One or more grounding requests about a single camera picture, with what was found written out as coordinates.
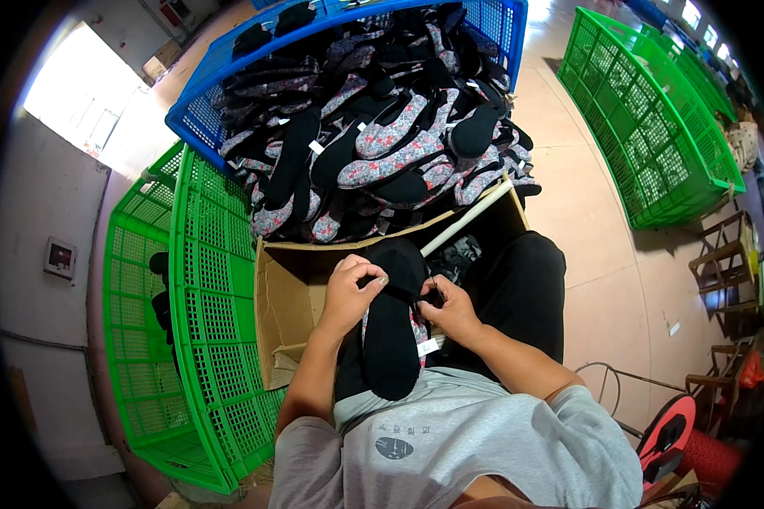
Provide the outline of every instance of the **cardboard box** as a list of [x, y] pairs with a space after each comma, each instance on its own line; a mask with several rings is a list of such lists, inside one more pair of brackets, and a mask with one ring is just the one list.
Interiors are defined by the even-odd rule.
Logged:
[[[404, 235], [420, 248], [435, 239], [468, 209], [448, 211], [417, 227], [356, 243], [314, 245], [257, 241], [255, 259], [255, 329], [266, 390], [288, 384], [292, 362], [299, 361], [306, 341], [323, 313], [326, 285], [337, 262], [350, 253], [362, 255], [374, 243]], [[449, 243], [473, 233], [483, 250], [499, 249], [526, 232], [529, 225], [515, 190], [501, 196]]]

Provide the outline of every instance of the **forearm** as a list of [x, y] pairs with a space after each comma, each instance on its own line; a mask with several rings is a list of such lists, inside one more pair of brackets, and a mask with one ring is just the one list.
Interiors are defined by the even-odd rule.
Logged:
[[561, 390], [584, 385], [579, 376], [546, 353], [515, 341], [490, 325], [484, 325], [476, 338], [465, 343], [513, 394], [526, 393], [550, 402]]
[[336, 355], [341, 339], [318, 329], [311, 333], [300, 365], [280, 406], [275, 441], [285, 427], [298, 417], [310, 415], [325, 421], [331, 417]]

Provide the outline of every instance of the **window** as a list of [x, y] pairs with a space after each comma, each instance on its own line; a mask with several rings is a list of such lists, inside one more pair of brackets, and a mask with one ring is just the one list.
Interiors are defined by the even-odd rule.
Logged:
[[716, 56], [722, 60], [727, 60], [727, 57], [730, 56], [730, 48], [727, 47], [727, 44], [719, 46], [719, 52], [716, 53]]
[[685, 8], [682, 9], [682, 19], [685, 20], [685, 22], [690, 25], [691, 28], [696, 30], [696, 27], [699, 26], [699, 20], [701, 18], [702, 13], [699, 12], [696, 6], [693, 5], [690, 0], [685, 2]]
[[707, 47], [713, 49], [716, 47], [716, 42], [719, 40], [719, 35], [716, 33], [715, 30], [713, 30], [713, 27], [708, 25], [707, 30], [705, 30], [705, 42], [707, 43]]

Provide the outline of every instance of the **black pants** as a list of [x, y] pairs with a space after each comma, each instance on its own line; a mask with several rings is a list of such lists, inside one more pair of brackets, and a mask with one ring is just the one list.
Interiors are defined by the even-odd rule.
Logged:
[[[487, 255], [472, 265], [466, 278], [471, 283], [464, 285], [478, 318], [562, 363], [563, 252], [550, 239], [530, 231], [500, 252]], [[361, 337], [355, 331], [336, 376], [336, 401], [371, 390], [362, 374], [361, 348]], [[426, 366], [453, 367], [498, 381], [478, 355], [452, 341], [440, 352], [430, 353]]]

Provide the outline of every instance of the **pile of slippers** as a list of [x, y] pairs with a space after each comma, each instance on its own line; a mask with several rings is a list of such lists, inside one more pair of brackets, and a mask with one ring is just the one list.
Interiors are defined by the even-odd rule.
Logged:
[[[259, 59], [221, 83], [211, 105], [219, 154], [251, 197], [255, 236], [337, 243], [384, 235], [472, 204], [506, 171], [518, 195], [532, 140], [510, 120], [498, 46], [463, 25], [461, 3], [372, 16]], [[303, 2], [274, 36], [314, 18]], [[272, 38], [258, 24], [235, 56]]]

